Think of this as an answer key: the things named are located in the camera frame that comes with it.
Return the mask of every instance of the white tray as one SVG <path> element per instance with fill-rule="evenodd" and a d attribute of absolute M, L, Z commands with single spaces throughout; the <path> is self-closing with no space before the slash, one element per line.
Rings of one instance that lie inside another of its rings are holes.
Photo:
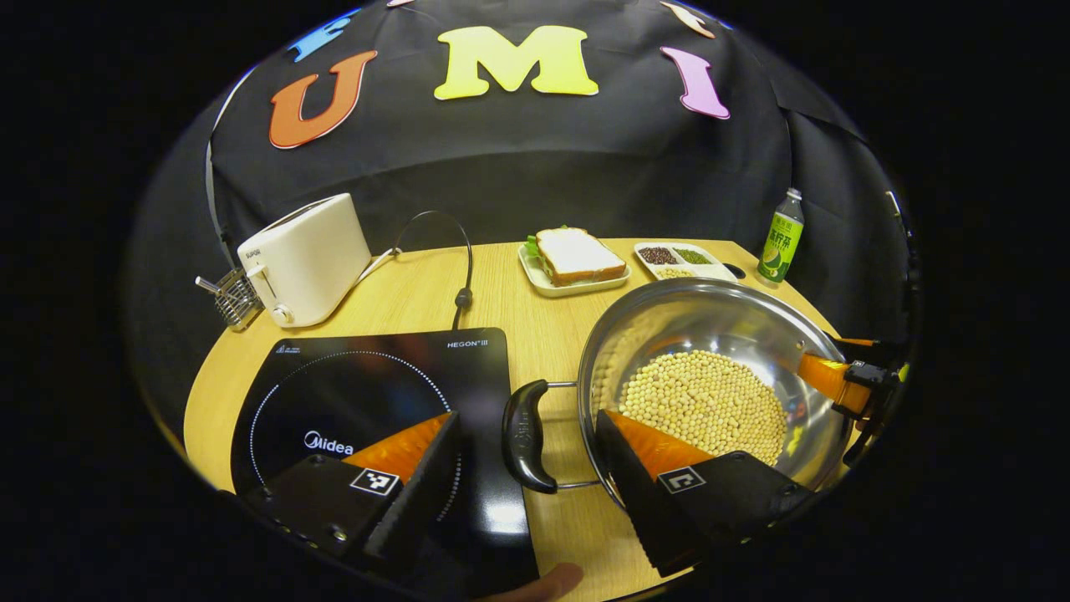
<path fill-rule="evenodd" d="M 528 251 L 528 245 L 521 244 L 520 248 L 517 249 L 517 254 L 520 257 L 520 264 L 523 265 L 524 273 L 528 274 L 528 279 L 535 287 L 535 290 L 544 296 L 566 296 L 568 294 L 579 294 L 580 292 L 614 288 L 622 285 L 628 279 L 628 276 L 631 275 L 631 266 L 625 262 L 624 275 L 618 278 L 601 281 L 579 281 L 568 285 L 553 285 L 553 282 L 550 281 L 550 276 L 546 275 L 546 272 L 539 265 L 538 259 Z"/>
<path fill-rule="evenodd" d="M 655 246 L 668 248 L 669 253 L 672 254 L 674 259 L 676 259 L 676 263 L 647 263 L 646 259 L 643 259 L 643 256 L 639 253 L 639 249 L 649 248 Z M 706 260 L 709 261 L 709 263 L 708 264 L 688 263 L 687 260 L 685 260 L 679 254 L 679 252 L 676 252 L 675 249 L 677 248 L 693 250 L 705 257 Z M 661 269 L 664 269 L 666 267 L 674 267 L 676 269 L 687 269 L 693 273 L 698 277 L 725 279 L 729 281 L 739 281 L 739 278 L 735 277 L 735 275 L 732 272 L 730 272 L 729 268 L 725 267 L 723 263 L 718 261 L 717 257 L 714 257 L 713 254 L 709 253 L 708 250 L 702 248 L 701 246 L 696 246 L 693 244 L 686 244 L 683 242 L 637 242 L 635 249 L 636 249 L 636 257 L 639 258 L 639 261 L 642 262 L 642 264 L 645 265 L 647 269 L 649 269 L 651 274 L 653 274 L 654 277 L 658 279 L 666 279 L 666 276 L 661 275 L 660 273 Z"/>

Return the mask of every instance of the metal utensil holder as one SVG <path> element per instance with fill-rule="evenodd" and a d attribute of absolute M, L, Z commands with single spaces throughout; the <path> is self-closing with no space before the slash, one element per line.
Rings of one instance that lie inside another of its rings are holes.
<path fill-rule="evenodd" d="M 234 267 L 223 276 L 215 285 L 198 277 L 197 283 L 215 295 L 215 309 L 223 317 L 227 327 L 234 333 L 241 333 L 253 324 L 253 321 L 264 309 L 249 278 L 245 277 L 243 267 Z"/>

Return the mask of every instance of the toaster knob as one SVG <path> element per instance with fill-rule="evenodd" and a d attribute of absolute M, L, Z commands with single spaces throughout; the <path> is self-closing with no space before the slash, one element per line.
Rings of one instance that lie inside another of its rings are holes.
<path fill-rule="evenodd" d="M 285 324 L 290 324 L 293 322 L 293 313 L 286 306 L 278 305 L 275 309 L 271 311 L 272 315 L 275 317 L 276 322 L 281 322 Z"/>

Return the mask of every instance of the finger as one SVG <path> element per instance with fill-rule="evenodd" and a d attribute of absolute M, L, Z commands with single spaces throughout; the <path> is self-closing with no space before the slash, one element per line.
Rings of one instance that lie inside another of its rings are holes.
<path fill-rule="evenodd" d="M 528 585 L 480 598 L 475 602 L 551 602 L 576 589 L 582 580 L 583 569 L 571 562 L 561 562 Z"/>

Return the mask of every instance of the letter m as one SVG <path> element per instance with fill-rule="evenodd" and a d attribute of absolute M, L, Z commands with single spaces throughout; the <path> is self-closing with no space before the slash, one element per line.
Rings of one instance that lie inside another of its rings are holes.
<path fill-rule="evenodd" d="M 449 45 L 446 81 L 434 89 L 434 97 L 446 101 L 478 96 L 490 89 L 479 78 L 482 64 L 501 86 L 515 92 L 539 64 L 539 74 L 532 88 L 549 94 L 598 93 L 598 84 L 587 77 L 583 66 L 580 42 L 587 34 L 571 27 L 547 25 L 532 31 L 520 46 L 514 46 L 501 33 L 489 27 L 465 27 L 447 31 L 439 42 Z"/>

